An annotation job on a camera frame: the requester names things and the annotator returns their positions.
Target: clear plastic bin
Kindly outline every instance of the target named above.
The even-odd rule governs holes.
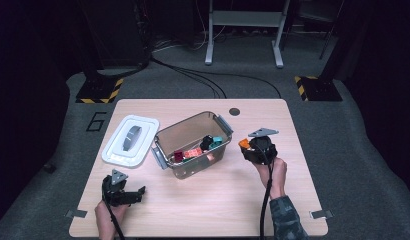
[[[202,112],[157,132],[154,139],[156,147],[152,148],[152,153],[162,169],[169,167],[178,179],[185,179],[220,161],[232,133],[233,130],[221,116]],[[174,152],[195,149],[208,135],[221,137],[221,143],[199,156],[176,161]]]

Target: yellow black hazard tape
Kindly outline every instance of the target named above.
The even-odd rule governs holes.
[[[303,79],[318,79],[317,77],[304,77],[304,76],[295,76],[295,82],[296,82],[296,86],[298,87],[298,91],[299,91],[299,95],[301,95],[301,98],[303,101],[308,101],[308,96],[307,93],[305,92],[305,88],[304,85],[302,83]]]
[[[77,95],[76,103],[112,103],[117,97],[123,81],[124,79],[121,78],[117,80],[115,84],[105,87],[103,93],[99,94],[99,97],[94,97],[95,95],[98,96],[97,93],[92,94],[89,90],[82,89]]]

